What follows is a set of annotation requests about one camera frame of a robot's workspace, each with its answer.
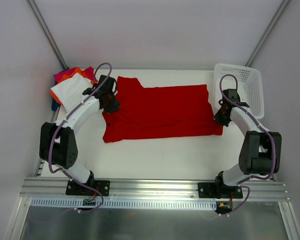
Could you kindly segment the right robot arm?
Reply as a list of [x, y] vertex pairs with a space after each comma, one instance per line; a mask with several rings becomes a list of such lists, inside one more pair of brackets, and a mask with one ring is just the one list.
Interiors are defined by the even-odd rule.
[[214, 116], [218, 125], [235, 123], [244, 135], [238, 163], [221, 171], [214, 182], [215, 197], [230, 198], [238, 193], [239, 185], [250, 179], [268, 180], [280, 169], [282, 136], [264, 127], [241, 101], [236, 89], [221, 91], [220, 109]]

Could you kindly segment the red t shirt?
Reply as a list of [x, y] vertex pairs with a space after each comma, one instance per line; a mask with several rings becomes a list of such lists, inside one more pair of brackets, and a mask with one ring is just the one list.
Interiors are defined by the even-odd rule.
[[117, 84], [119, 110], [102, 113], [105, 143], [223, 134], [205, 84], [143, 87], [137, 78], [122, 76]]

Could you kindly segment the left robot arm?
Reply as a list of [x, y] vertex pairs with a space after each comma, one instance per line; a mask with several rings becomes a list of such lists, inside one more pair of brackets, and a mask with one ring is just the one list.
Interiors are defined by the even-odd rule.
[[52, 92], [66, 110], [63, 118], [45, 122], [40, 129], [39, 157], [56, 166], [66, 176], [78, 181], [77, 189], [83, 195], [94, 191], [94, 174], [78, 160], [76, 134], [84, 123], [102, 110], [111, 114], [119, 110], [115, 97], [117, 81], [101, 75], [96, 83], [76, 73], [73, 77], [57, 84]]

